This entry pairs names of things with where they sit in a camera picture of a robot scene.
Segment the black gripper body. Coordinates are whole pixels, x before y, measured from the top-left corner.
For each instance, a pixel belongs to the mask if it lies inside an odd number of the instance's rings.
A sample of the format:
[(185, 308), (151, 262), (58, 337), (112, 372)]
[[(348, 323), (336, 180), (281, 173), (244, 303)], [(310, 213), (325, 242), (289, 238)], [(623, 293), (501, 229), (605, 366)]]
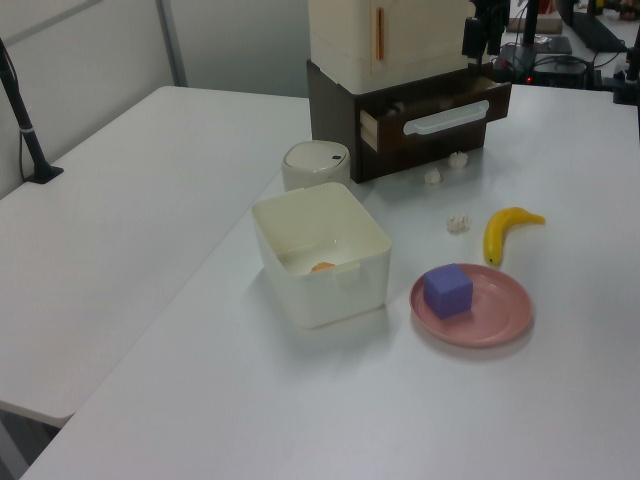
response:
[(510, 0), (474, 0), (475, 18), (484, 31), (504, 31), (509, 23)]

